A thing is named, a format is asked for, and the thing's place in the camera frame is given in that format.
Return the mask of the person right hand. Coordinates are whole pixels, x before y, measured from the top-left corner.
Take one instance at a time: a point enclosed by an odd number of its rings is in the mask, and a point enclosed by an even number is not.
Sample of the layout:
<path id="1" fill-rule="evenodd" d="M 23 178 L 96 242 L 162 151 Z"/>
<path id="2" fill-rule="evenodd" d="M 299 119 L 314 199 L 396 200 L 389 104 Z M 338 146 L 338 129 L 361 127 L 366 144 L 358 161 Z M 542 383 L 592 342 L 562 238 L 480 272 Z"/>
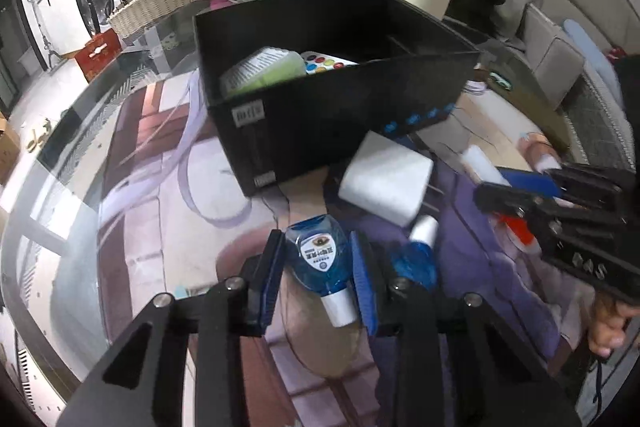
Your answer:
<path id="1" fill-rule="evenodd" d="M 638 307 L 629 306 L 608 294 L 597 293 L 588 333 L 590 351 L 602 359 L 608 358 L 614 350 L 623 346 L 625 326 L 638 315 Z"/>

